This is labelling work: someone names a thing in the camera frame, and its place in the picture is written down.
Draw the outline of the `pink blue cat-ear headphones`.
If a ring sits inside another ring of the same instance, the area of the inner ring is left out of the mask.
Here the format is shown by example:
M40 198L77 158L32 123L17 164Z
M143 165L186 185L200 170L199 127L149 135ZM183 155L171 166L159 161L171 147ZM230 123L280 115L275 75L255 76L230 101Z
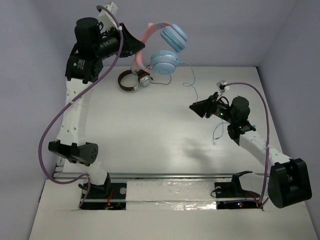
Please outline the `pink blue cat-ear headphones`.
M172 48L172 51L159 50L153 53L150 57L150 68L147 68L143 63L143 51L138 51L131 66L133 73L143 70L147 73L154 72L160 75L171 75L180 64L178 53L187 46L187 41L189 40L187 34L177 24L160 21L149 23L139 41L146 44L148 39L158 30L161 31L160 36Z

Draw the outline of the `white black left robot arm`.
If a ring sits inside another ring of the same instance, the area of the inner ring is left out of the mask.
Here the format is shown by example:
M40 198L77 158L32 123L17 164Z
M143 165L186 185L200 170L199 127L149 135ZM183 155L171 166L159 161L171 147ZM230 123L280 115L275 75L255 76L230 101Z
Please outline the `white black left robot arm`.
M102 30L103 23L93 17L81 18L74 28L74 44L66 64L66 100L62 124L48 150L77 164L90 178L83 189L100 197L111 193L109 174L96 161L99 147L86 140L86 124L93 87L102 79L103 60L126 58L145 47L132 36L124 23Z

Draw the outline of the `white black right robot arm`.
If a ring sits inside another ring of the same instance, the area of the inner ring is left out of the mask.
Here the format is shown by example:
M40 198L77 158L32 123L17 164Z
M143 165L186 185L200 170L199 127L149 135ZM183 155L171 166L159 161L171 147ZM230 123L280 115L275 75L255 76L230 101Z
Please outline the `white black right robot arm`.
M263 139L250 124L249 101L235 97L231 103L223 102L217 92L205 100L192 103L189 108L201 118L212 115L228 123L231 140L248 151L266 171L268 182L262 187L277 208L285 208L312 198L308 167L301 158L293 159Z

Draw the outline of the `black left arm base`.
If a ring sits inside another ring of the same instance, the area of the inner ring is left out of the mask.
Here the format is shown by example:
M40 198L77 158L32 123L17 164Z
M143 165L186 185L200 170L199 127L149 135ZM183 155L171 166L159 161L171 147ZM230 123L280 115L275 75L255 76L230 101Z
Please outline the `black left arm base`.
M82 195L80 198L81 210L126 210L126 182L114 182L108 185L106 191L104 189L98 189L91 185L87 197L84 202L85 190L87 189L87 183L84 184L82 189Z

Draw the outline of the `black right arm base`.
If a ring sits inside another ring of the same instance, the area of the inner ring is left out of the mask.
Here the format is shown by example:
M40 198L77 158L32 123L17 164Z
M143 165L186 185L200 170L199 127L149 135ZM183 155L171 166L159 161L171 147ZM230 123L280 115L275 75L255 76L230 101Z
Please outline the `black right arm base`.
M243 189L241 178L244 175L253 175L249 170L235 173L230 181L214 183L210 196L217 199L218 210L236 209L263 209L264 202L260 202L260 194L252 190Z

